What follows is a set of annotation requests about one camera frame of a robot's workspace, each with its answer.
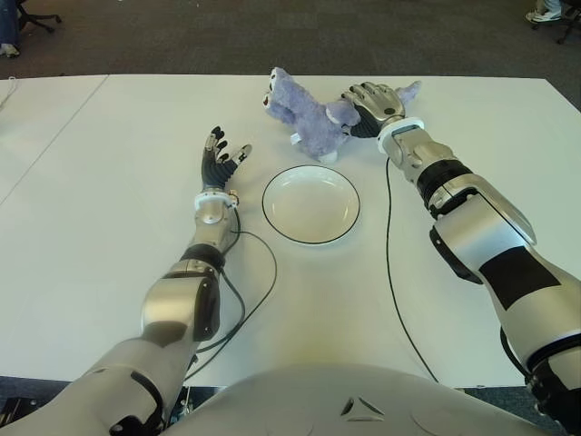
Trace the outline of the robot left hand black silver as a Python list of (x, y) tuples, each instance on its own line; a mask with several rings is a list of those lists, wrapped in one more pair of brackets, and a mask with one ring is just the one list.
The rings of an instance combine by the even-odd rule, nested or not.
[(245, 144), (233, 153), (224, 151), (227, 146), (225, 132), (220, 126), (214, 127), (206, 139), (202, 152), (203, 189), (224, 190), (227, 182), (252, 152), (251, 144)]

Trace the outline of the robot right hand black silver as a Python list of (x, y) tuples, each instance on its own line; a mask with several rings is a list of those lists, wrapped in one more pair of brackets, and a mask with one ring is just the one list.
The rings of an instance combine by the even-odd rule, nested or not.
[(350, 128), (354, 137), (378, 137), (383, 127), (406, 116), (397, 93), (384, 84), (354, 84), (341, 97), (351, 102), (359, 114), (359, 122)]

